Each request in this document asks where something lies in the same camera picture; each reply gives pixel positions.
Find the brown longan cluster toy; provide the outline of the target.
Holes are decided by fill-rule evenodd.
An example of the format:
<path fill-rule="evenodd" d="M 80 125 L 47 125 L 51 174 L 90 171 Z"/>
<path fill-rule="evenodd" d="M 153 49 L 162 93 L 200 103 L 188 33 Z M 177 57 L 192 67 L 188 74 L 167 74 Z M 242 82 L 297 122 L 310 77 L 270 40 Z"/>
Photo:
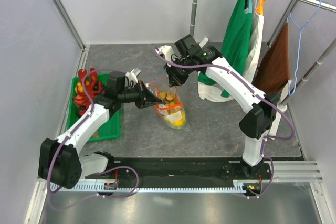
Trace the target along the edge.
<path fill-rule="evenodd" d="M 169 91 L 169 92 L 160 92 L 159 93 L 159 98 L 161 99 L 161 101 L 163 102 L 163 104 L 166 107 L 172 107 L 174 105 L 176 105 L 175 103 L 175 95 Z"/>

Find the clear zip top bag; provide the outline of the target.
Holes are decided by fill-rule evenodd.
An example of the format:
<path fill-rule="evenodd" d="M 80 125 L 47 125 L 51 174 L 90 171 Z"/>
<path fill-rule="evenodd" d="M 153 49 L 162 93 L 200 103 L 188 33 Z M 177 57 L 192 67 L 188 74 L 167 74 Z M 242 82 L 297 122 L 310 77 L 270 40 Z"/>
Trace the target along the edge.
<path fill-rule="evenodd" d="M 157 115 L 168 127 L 182 129 L 186 124 L 186 114 L 177 87 L 169 86 L 168 77 L 155 79 L 146 87 L 162 102 L 154 107 Z"/>

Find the yellow lemon toy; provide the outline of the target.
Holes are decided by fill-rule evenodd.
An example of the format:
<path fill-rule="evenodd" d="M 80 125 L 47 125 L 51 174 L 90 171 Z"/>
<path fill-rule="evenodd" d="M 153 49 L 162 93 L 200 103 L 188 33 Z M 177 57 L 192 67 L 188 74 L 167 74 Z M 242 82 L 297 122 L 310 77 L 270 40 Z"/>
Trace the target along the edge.
<path fill-rule="evenodd" d="M 182 119 L 180 119 L 180 120 L 178 120 L 178 121 L 172 122 L 171 124 L 172 124 L 174 127 L 183 127 L 184 124 L 185 124 L 185 119 L 182 118 Z"/>

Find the red lobster toy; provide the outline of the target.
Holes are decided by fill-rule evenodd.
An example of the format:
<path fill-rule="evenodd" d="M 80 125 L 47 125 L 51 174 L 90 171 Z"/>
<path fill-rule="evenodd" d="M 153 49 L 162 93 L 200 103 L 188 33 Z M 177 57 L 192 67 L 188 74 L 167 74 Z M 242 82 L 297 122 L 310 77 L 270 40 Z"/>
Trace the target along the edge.
<path fill-rule="evenodd" d="M 74 93 L 72 95 L 74 105 L 82 111 L 86 111 L 91 104 L 90 99 L 94 99 L 102 89 L 102 82 L 98 80 L 98 74 L 92 72 L 86 76 L 88 72 L 94 71 L 95 68 L 79 69 L 77 79 L 74 82 Z"/>

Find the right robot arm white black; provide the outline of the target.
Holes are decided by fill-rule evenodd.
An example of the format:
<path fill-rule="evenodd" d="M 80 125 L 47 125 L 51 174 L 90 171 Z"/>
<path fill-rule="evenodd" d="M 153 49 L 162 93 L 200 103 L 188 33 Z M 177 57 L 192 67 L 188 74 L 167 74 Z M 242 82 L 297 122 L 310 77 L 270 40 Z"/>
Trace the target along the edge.
<path fill-rule="evenodd" d="M 245 112 L 239 123 L 245 136 L 244 163 L 240 166 L 240 172 L 245 178 L 254 178 L 263 159 L 263 140 L 276 117 L 276 96 L 267 95 L 254 87 L 228 63 L 220 51 L 211 45 L 200 46 L 191 35 L 178 40 L 175 46 L 178 55 L 171 46 L 156 49 L 158 56 L 165 61 L 169 86 L 182 86 L 194 71 L 202 73 L 227 91 Z"/>

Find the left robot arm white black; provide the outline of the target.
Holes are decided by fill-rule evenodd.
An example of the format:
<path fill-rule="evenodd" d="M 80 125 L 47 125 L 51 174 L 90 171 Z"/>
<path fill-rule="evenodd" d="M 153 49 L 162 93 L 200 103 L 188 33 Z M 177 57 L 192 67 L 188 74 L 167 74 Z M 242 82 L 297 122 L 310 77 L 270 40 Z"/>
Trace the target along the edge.
<path fill-rule="evenodd" d="M 79 157 L 88 140 L 103 124 L 108 122 L 123 103 L 134 103 L 139 109 L 160 104 L 162 101 L 146 85 L 133 79 L 133 86 L 126 87 L 127 73 L 112 71 L 103 92 L 90 105 L 84 115 L 55 140 L 45 139 L 40 146 L 38 176 L 47 186 L 56 184 L 72 189 L 79 179 L 92 174 L 111 178 L 115 165 L 104 154 L 95 153 Z"/>

